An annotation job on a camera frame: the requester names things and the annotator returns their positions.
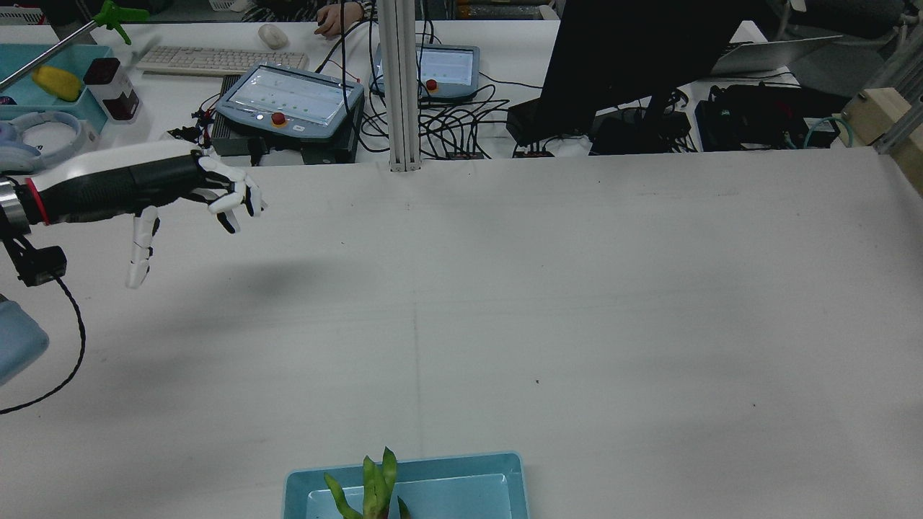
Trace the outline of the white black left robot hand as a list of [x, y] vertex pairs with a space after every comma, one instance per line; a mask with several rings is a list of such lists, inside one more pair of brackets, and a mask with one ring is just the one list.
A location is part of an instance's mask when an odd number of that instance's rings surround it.
[[87, 152], [27, 178], [14, 194], [29, 224], [89, 223], [122, 214], [134, 217], [126, 285], [138, 288], [149, 273], [158, 209], [179, 198], [203, 203], [234, 234], [234, 210], [261, 216], [268, 204], [244, 169], [180, 139], [162, 139]]

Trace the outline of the bare person hand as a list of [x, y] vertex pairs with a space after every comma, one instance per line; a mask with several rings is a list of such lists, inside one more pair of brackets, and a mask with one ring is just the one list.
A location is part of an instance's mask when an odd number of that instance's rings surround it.
[[328, 4], [317, 10], [317, 28], [314, 34], [324, 38], [334, 38], [363, 19], [365, 19], [365, 7], [360, 2]]

